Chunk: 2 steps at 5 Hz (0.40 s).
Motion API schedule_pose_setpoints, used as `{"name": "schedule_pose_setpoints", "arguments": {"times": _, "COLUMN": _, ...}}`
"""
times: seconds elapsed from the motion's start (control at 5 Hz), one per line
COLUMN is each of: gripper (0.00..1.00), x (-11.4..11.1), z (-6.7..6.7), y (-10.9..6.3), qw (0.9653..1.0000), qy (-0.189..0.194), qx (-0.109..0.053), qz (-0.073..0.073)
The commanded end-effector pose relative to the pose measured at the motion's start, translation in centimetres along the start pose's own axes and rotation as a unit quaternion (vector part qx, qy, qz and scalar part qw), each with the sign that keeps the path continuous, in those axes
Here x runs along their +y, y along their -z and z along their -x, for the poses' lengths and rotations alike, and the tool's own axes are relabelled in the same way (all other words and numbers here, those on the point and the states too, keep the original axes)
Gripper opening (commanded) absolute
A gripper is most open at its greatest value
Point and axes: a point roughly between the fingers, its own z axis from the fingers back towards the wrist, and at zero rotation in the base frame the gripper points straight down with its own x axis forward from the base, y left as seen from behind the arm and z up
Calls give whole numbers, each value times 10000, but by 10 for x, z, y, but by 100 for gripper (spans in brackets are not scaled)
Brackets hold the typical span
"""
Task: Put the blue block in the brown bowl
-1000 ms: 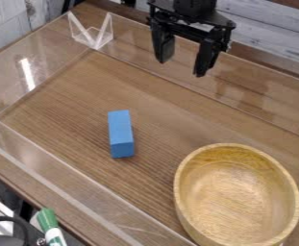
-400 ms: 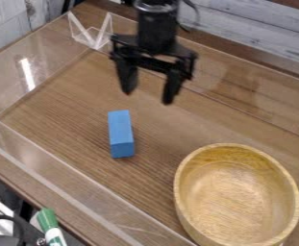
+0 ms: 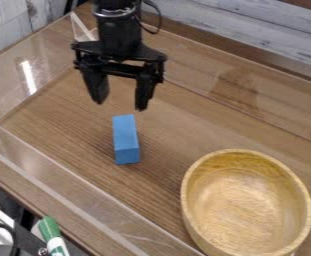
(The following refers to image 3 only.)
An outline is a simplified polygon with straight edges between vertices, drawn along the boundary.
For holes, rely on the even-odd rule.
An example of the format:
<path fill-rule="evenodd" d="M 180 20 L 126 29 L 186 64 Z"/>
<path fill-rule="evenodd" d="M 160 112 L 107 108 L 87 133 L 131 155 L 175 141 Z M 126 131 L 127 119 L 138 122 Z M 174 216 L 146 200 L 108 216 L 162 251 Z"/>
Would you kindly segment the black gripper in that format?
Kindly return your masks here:
<path fill-rule="evenodd" d="M 108 76 L 136 80 L 135 109 L 144 111 L 155 86 L 163 82 L 167 56 L 144 45 L 138 14 L 96 14 L 98 40 L 76 41 L 75 68 L 83 75 L 91 99 L 103 104 L 110 94 Z"/>

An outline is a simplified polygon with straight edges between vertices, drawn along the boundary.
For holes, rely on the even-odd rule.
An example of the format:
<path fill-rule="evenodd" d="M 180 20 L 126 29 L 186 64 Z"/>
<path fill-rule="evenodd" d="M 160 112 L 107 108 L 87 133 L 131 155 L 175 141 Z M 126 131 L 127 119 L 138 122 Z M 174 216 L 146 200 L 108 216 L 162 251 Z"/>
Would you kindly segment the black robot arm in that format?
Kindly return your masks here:
<path fill-rule="evenodd" d="M 94 0 L 92 14 L 98 22 L 99 39 L 75 41 L 73 66 L 80 71 L 91 99 L 103 104 L 110 94 L 108 76 L 136 81 L 135 109 L 144 111 L 154 97 L 155 87 L 164 81 L 164 53 L 150 48 L 142 30 L 156 34 L 142 25 L 142 4 L 159 8 L 151 0 Z"/>

